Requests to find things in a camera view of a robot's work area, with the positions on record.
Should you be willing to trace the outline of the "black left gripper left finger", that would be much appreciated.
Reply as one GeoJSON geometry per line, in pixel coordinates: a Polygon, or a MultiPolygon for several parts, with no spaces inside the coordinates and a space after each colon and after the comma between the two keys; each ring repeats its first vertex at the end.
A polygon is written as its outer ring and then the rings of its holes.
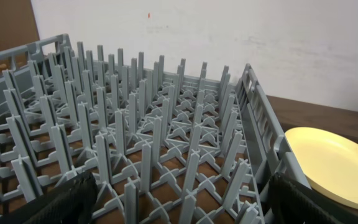
{"type": "Polygon", "coordinates": [[[1,216],[0,224],[89,223],[97,198],[96,179],[91,172],[84,172],[1,216]]]}

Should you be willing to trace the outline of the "yellow plate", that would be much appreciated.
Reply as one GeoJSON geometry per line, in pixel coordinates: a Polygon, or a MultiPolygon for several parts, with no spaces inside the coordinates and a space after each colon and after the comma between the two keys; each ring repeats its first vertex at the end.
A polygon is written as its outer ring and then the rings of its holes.
{"type": "Polygon", "coordinates": [[[311,187],[358,209],[358,144],[317,128],[298,127],[285,137],[311,187]]]}

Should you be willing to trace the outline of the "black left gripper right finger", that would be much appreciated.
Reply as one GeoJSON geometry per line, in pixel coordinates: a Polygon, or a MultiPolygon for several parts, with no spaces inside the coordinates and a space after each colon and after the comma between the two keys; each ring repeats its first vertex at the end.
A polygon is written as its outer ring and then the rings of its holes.
{"type": "Polygon", "coordinates": [[[268,201],[277,223],[358,224],[357,215],[281,172],[269,180],[268,201]]]}

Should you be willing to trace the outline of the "grey plastic dishwasher rack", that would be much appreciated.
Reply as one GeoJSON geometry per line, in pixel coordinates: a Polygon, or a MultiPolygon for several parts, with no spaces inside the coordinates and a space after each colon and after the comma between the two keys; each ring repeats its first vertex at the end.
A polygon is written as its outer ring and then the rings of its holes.
{"type": "Polygon", "coordinates": [[[0,217],[91,172],[90,222],[274,223],[269,180],[307,179],[247,65],[236,84],[124,63],[62,34],[0,52],[0,217]]]}

